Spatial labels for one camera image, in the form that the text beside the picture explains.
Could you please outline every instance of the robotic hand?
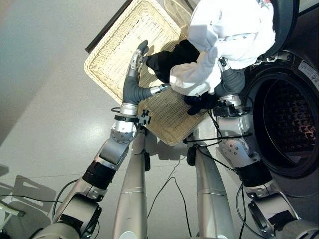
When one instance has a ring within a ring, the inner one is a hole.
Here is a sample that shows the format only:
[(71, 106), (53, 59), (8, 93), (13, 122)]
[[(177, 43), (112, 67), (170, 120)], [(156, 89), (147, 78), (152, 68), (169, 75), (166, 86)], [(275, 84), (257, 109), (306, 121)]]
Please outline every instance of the robotic hand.
[(109, 139), (103, 144), (85, 174), (78, 179), (56, 211), (53, 224), (38, 232), (34, 239), (84, 239), (89, 238), (97, 224), (100, 202), (108, 185), (126, 157), (138, 127), (149, 123), (148, 111), (138, 117), (138, 104), (170, 88), (163, 84), (151, 88), (139, 86), (140, 72), (146, 57), (148, 41), (142, 42), (133, 53), (123, 88), (123, 103)]

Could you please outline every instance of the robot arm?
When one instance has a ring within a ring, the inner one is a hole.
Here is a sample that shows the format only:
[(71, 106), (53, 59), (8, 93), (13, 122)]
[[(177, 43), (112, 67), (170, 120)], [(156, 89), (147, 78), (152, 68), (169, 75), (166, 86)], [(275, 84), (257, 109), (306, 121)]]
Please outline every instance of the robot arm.
[(252, 199), (248, 207), (261, 236), (278, 239), (315, 238), (318, 227), (298, 217), (253, 148), (250, 137), (246, 137), (249, 136), (251, 121), (248, 119), (248, 113), (252, 111), (253, 102), (251, 106), (246, 106), (242, 103), (241, 95), (237, 94), (242, 90), (242, 84), (237, 84), (243, 81), (241, 73), (231, 70), (227, 59), (220, 59), (219, 65), (224, 77), (222, 90), (219, 87), (218, 91), (222, 97), (213, 112), (218, 117), (219, 132), (222, 136), (237, 138), (223, 139), (218, 150), (236, 169), (246, 194)]
[(149, 123), (151, 119), (148, 111), (138, 116), (139, 102), (170, 88), (169, 84), (139, 87), (147, 44), (147, 40), (142, 42), (131, 58), (124, 82), (123, 103), (119, 114), (115, 115), (110, 137), (57, 209), (53, 224), (37, 233), (34, 239), (87, 239), (92, 235), (101, 213), (98, 202), (105, 196), (108, 185), (126, 157), (138, 126)]

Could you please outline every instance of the washing machine drum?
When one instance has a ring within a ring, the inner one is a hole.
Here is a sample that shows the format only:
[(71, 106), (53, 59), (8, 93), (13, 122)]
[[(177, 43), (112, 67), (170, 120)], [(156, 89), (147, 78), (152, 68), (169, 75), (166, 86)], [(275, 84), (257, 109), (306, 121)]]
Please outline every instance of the washing machine drum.
[(306, 177), (318, 168), (318, 73), (291, 53), (279, 58), (246, 70), (256, 150), (276, 174)]

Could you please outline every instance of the black cable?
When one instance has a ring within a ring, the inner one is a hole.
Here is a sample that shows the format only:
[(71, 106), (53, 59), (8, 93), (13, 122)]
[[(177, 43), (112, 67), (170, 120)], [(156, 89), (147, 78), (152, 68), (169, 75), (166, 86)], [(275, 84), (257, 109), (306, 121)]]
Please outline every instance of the black cable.
[(257, 232), (255, 232), (254, 230), (252, 230), (250, 228), (250, 226), (247, 225), (247, 223), (244, 221), (243, 217), (241, 216), (240, 212), (239, 212), (239, 208), (238, 208), (238, 198), (239, 198), (239, 192), (240, 190), (242, 189), (243, 187), (243, 184), (241, 184), (241, 186), (239, 187), (238, 191), (237, 191), (237, 194), (236, 194), (236, 210), (237, 210), (237, 214), (240, 218), (240, 220), (243, 222), (243, 224), (256, 236), (260, 237), (260, 238), (263, 238), (263, 239), (267, 239), (265, 237), (263, 237), (262, 235), (259, 235)]
[(177, 181), (176, 181), (176, 178), (175, 178), (175, 177), (170, 177), (170, 178), (164, 183), (164, 185), (163, 185), (162, 188), (159, 190), (159, 192), (156, 194), (156, 196), (155, 196), (155, 198), (154, 198), (154, 200), (153, 200), (151, 209), (150, 209), (150, 211), (149, 211), (148, 218), (149, 218), (149, 216), (150, 216), (150, 214), (151, 214), (151, 211), (152, 211), (152, 208), (153, 208), (153, 206), (154, 206), (154, 203), (155, 203), (156, 198), (159, 196), (159, 194), (161, 193), (161, 191), (164, 189), (164, 187), (167, 185), (167, 183), (168, 183), (171, 179), (174, 179), (175, 184), (176, 184), (176, 186), (177, 186), (177, 188), (178, 188), (178, 190), (179, 190), (179, 192), (180, 192), (180, 194), (181, 194), (181, 196), (182, 196), (182, 198), (183, 198), (184, 207), (185, 207), (185, 214), (186, 214), (186, 221), (187, 221), (187, 227), (188, 227), (188, 232), (189, 232), (189, 236), (191, 237), (191, 232), (190, 232), (190, 227), (189, 227), (189, 221), (188, 221), (188, 213), (187, 213), (187, 207), (186, 207), (186, 201), (185, 201), (185, 198), (184, 198), (183, 193), (181, 192), (181, 189), (179, 188), (179, 186), (178, 186), (178, 184), (177, 184)]
[[(246, 215), (246, 205), (245, 205), (245, 197), (244, 197), (244, 187), (241, 188), (241, 196), (242, 196), (242, 198), (243, 198), (244, 221), (246, 222), (247, 215)], [(241, 226), (241, 230), (240, 230), (240, 234), (239, 234), (239, 239), (241, 239), (241, 236), (242, 236), (243, 231), (244, 231), (244, 227), (245, 227), (245, 224), (243, 224), (243, 225)]]
[(35, 201), (39, 201), (39, 202), (52, 202), (54, 203), (55, 200), (41, 200), (41, 199), (36, 199), (36, 198), (32, 198), (32, 197), (28, 197), (28, 196), (24, 196), (24, 195), (0, 195), (0, 197), (22, 197), (22, 198), (29, 198)]
[(76, 181), (78, 181), (77, 179), (76, 180), (73, 180), (73, 181), (71, 181), (71, 182), (69, 182), (69, 183), (67, 183), (62, 189), (61, 189), (61, 191), (59, 192), (59, 194), (58, 194), (58, 196), (56, 197), (56, 199), (55, 199), (55, 201), (54, 201), (54, 204), (53, 204), (53, 209), (52, 209), (52, 220), (53, 220), (53, 218), (54, 218), (54, 215), (55, 215), (55, 208), (56, 208), (56, 203), (58, 202), (58, 200), (59, 200), (59, 198), (60, 198), (60, 196), (61, 196), (61, 194), (63, 193), (63, 191), (67, 188), (67, 186), (69, 186), (70, 184), (72, 184), (72, 183), (75, 183)]
[(119, 113), (120, 111), (116, 111), (115, 109), (120, 109), (121, 107), (114, 107), (114, 108), (111, 108), (111, 111), (112, 112), (116, 112), (116, 113)]
[(32, 235), (29, 237), (29, 239), (34, 238), (34, 236), (35, 236), (39, 231), (41, 231), (41, 230), (43, 230), (43, 228), (37, 229), (34, 233), (32, 233)]
[(183, 141), (184, 143), (192, 143), (192, 142), (202, 142), (202, 141), (210, 141), (210, 140), (219, 140), (219, 139), (230, 139), (230, 138), (245, 138), (252, 136), (252, 133), (248, 133), (241, 136), (224, 136), (224, 137), (216, 137), (216, 138), (205, 138), (205, 139), (197, 139), (197, 140), (190, 140), (190, 141)]
[(233, 171), (233, 172), (235, 172), (235, 173), (237, 174), (237, 171), (236, 171), (235, 169), (232, 169), (232, 168), (228, 167), (226, 164), (224, 164), (224, 163), (220, 162), (220, 161), (219, 161), (219, 160), (217, 160), (216, 158), (213, 158), (213, 157), (212, 157), (212, 156), (210, 156), (209, 154), (204, 153), (204, 152), (203, 152), (203, 151), (201, 151), (199, 148), (198, 148), (198, 151), (199, 151), (199, 152), (201, 152), (202, 154), (204, 154), (205, 156), (207, 156), (207, 157), (211, 158), (211, 159), (212, 159), (212, 160), (214, 160), (215, 162), (217, 162), (217, 163), (219, 163), (219, 164), (223, 165), (225, 168), (227, 168), (227, 169), (229, 169), (229, 170), (231, 170), (231, 171)]
[(94, 237), (94, 239), (96, 239), (98, 237), (99, 232), (100, 232), (100, 223), (98, 221), (98, 233), (96, 233), (96, 236)]
[(188, 0), (184, 0), (184, 2), (187, 4), (187, 6), (190, 8), (190, 10), (193, 12), (194, 8), (190, 5)]

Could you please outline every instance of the white tile floor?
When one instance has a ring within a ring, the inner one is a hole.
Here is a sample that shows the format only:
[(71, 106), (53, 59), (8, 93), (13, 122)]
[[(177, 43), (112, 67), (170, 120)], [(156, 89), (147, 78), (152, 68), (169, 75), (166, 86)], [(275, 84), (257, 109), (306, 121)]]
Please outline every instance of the white tile floor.
[[(83, 175), (108, 138), (114, 122), (110, 108), (117, 104), (84, 73), (83, 63), (88, 56), (84, 48), (123, 2), (5, 0), (0, 3), (1, 195), (12, 192), (54, 199), (67, 182)], [(204, 132), (211, 136), (212, 131)], [(186, 147), (162, 145), (155, 149), (148, 144), (148, 150), (152, 155), (152, 168), (146, 173), (149, 207), (177, 160), (186, 155)], [(127, 163), (128, 159), (100, 205), (103, 212), (98, 238), (111, 237)], [(220, 172), (237, 237), (241, 224), (234, 199), (239, 182), (223, 168)], [(195, 235), (195, 168), (183, 159), (174, 176), (185, 195), (191, 231)], [(52, 203), (30, 206), (34, 202), (12, 197), (1, 199), (27, 212), (24, 218), (13, 218), (8, 224), (6, 230), (13, 239), (28, 238), (34, 230), (50, 223)], [(248, 223), (253, 225), (251, 217)], [(148, 228), (151, 239), (187, 238), (182, 199), (173, 183), (159, 196)], [(245, 230), (243, 238), (255, 237)]]

